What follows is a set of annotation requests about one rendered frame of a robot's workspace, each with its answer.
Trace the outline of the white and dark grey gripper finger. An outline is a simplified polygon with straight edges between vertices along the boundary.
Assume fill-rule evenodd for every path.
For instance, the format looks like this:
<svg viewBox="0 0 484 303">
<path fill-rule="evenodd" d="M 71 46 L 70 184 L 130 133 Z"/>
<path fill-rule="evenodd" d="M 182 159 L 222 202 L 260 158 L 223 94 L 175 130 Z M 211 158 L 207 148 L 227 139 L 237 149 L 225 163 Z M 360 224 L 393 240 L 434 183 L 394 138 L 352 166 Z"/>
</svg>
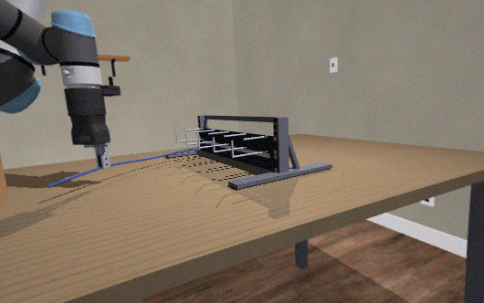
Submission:
<svg viewBox="0 0 484 303">
<path fill-rule="evenodd" d="M 88 148 L 89 145 L 84 145 L 84 147 Z M 101 167 L 100 165 L 100 148 L 99 147 L 96 147 L 95 148 L 95 153 L 96 153 L 96 160 L 97 160 L 97 167 Z"/>
<path fill-rule="evenodd" d="M 98 145 L 90 145 L 90 148 L 99 147 L 100 148 L 100 165 L 101 169 L 106 169 L 110 167 L 110 156 L 108 150 L 109 143 L 103 143 Z"/>
</svg>

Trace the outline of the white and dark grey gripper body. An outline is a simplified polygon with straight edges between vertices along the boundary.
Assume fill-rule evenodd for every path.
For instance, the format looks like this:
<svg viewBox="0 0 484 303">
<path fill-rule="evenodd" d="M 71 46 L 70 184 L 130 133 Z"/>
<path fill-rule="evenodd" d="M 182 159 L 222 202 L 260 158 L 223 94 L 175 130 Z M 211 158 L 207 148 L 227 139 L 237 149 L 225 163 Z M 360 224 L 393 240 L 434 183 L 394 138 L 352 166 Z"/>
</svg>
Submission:
<svg viewBox="0 0 484 303">
<path fill-rule="evenodd" d="M 71 137 L 74 145 L 97 145 L 110 142 L 106 125 L 104 97 L 120 96 L 119 86 L 102 86 L 100 68 L 89 66 L 63 66 L 61 74 L 71 118 Z M 103 96 L 104 95 L 104 96 Z"/>
</svg>

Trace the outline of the grey metal rack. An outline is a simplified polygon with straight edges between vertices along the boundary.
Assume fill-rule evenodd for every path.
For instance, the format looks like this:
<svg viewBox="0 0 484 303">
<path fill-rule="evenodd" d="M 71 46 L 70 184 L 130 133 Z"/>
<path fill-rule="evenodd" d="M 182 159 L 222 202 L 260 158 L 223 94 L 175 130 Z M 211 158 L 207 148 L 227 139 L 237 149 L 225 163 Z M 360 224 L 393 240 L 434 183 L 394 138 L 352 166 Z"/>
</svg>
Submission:
<svg viewBox="0 0 484 303">
<path fill-rule="evenodd" d="M 166 158 L 185 156 L 197 153 L 208 154 L 226 161 L 238 163 L 262 172 L 260 175 L 228 181 L 233 189 L 240 189 L 285 179 L 309 172 L 317 172 L 332 168 L 332 164 L 317 162 L 299 166 L 290 136 L 289 117 L 259 117 L 259 116 L 216 116 L 202 115 L 198 117 L 198 129 L 184 130 L 199 132 L 198 139 L 188 140 L 186 145 L 198 144 L 200 150 L 182 151 L 167 155 Z M 273 122 L 274 136 L 209 129 L 207 120 L 240 120 Z M 199 130 L 199 131 L 197 131 Z M 221 134 L 220 134 L 221 133 Z M 198 141 L 189 143 L 189 141 Z M 289 158 L 292 166 L 289 166 Z"/>
</svg>

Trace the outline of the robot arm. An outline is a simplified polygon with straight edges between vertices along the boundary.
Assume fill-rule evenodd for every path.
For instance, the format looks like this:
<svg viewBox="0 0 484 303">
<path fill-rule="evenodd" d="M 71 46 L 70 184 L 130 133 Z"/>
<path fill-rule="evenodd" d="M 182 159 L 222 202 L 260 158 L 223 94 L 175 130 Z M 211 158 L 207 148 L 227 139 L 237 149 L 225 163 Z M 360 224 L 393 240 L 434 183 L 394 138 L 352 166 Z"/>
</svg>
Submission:
<svg viewBox="0 0 484 303">
<path fill-rule="evenodd" d="M 47 3 L 0 0 L 2 112 L 18 113 L 37 98 L 41 82 L 33 77 L 34 65 L 100 67 L 91 19 L 80 12 L 57 10 L 51 14 L 52 26 L 45 27 Z"/>
</svg>

